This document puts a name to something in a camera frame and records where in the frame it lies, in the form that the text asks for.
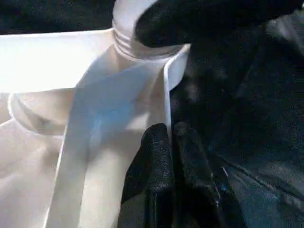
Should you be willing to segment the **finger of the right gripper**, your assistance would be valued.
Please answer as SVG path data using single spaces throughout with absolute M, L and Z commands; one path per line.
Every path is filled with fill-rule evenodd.
M 201 42 L 294 13 L 302 0 L 158 0 L 137 20 L 135 37 L 151 48 Z

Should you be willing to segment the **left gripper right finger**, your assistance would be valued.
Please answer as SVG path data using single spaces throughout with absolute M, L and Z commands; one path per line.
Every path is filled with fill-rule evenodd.
M 241 206 L 224 167 L 207 153 L 198 132 L 185 122 L 172 128 L 177 187 L 186 224 L 196 228 L 245 228 Z

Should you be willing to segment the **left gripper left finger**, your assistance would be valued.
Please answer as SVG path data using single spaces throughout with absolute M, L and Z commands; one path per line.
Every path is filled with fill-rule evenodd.
M 125 176 L 119 228 L 170 228 L 174 217 L 174 172 L 167 127 L 158 123 L 143 134 Z

